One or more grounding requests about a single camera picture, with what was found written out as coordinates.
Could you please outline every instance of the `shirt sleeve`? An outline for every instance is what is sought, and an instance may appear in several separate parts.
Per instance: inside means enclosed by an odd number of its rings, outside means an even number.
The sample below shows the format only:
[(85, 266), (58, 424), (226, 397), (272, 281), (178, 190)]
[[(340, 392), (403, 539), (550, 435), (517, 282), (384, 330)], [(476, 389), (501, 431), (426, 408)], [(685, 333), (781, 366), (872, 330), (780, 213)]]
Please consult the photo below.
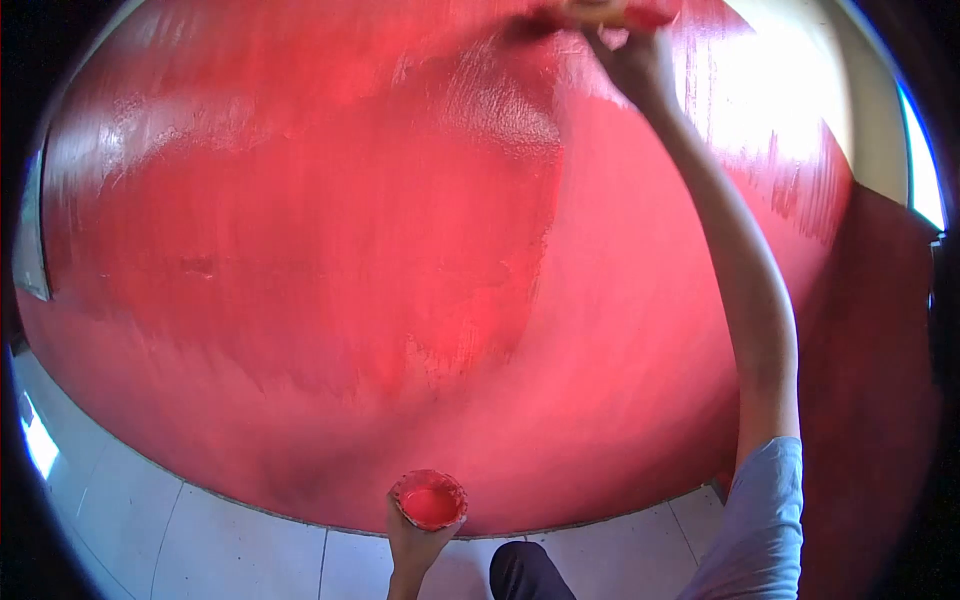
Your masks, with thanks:
[(750, 453), (733, 478), (720, 533), (682, 600), (797, 597), (803, 473), (797, 438), (774, 438)]

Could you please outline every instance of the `floor tile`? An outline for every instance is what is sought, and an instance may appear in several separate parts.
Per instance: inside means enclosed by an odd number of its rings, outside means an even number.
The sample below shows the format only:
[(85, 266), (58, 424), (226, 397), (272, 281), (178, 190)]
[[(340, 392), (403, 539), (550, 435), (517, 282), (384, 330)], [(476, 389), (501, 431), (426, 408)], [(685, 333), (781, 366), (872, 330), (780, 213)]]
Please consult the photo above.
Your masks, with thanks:
[(697, 568), (666, 503), (528, 538), (546, 549), (578, 600), (672, 600)]
[(182, 486), (111, 439), (77, 515), (77, 533), (136, 600), (148, 600), (160, 543)]
[(386, 538), (331, 531), (326, 536), (320, 600), (383, 600), (393, 570)]
[(183, 486), (156, 564), (154, 600), (316, 600), (326, 530)]
[(133, 596), (109, 574), (107, 569), (97, 560), (97, 557), (93, 556), (86, 543), (80, 538), (73, 525), (70, 524), (71, 519), (63, 514), (58, 514), (58, 517), (63, 534), (66, 536), (70, 547), (73, 548), (81, 568), (89, 579), (89, 583), (96, 587), (104, 600), (133, 600)]
[(93, 469), (110, 435), (63, 393), (32, 352), (13, 359), (19, 393), (25, 393), (35, 418), (59, 453), (47, 475), (47, 487), (65, 516), (75, 519)]
[(490, 560), (511, 540), (523, 538), (451, 541), (427, 571), (418, 600), (492, 599)]
[(670, 507), (680, 522), (690, 550), (697, 563), (707, 554), (710, 545), (720, 532), (723, 505), (710, 486), (703, 486), (679, 498), (670, 500)]
[[(490, 560), (511, 539), (454, 540), (427, 571), (419, 600), (484, 600)], [(326, 540), (321, 600), (383, 600), (394, 563), (383, 538), (331, 531)]]

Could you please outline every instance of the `knee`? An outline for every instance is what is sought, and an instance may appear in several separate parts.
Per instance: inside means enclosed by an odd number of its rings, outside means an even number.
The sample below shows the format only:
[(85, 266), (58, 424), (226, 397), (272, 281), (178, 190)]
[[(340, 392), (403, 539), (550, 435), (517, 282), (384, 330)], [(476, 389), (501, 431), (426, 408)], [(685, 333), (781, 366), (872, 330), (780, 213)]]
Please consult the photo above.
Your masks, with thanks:
[(533, 558), (546, 556), (546, 550), (543, 546), (532, 541), (508, 541), (493, 553), (491, 559), (491, 568), (506, 567), (516, 562), (525, 562)]

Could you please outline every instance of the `paint cup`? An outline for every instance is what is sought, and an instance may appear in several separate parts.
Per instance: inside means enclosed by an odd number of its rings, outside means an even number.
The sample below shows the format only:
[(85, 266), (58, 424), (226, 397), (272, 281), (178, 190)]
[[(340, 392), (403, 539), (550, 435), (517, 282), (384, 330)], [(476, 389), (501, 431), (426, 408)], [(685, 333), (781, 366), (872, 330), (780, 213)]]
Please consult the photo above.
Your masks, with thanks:
[(467, 493), (446, 473), (422, 468), (397, 480), (390, 495), (407, 520), (423, 531), (439, 531), (467, 514)]

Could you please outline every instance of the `red paint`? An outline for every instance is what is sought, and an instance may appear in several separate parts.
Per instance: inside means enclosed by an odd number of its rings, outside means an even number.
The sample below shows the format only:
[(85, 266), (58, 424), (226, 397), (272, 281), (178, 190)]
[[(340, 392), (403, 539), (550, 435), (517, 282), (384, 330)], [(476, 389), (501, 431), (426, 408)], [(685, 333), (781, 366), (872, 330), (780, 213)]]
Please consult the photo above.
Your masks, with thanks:
[[(732, 351), (684, 185), (578, 35), (502, 35), (532, 5), (147, 0), (50, 127), (54, 300), (18, 296), (40, 362), (148, 458), (327, 525), (381, 531), (422, 465), (469, 490), (474, 535), (730, 464)], [(684, 107), (810, 329), (846, 160), (750, 72), (780, 40), (718, 0), (672, 28)]]
[(438, 531), (467, 514), (467, 493), (453, 477), (432, 469), (407, 473), (391, 494), (410, 522), (425, 531)]

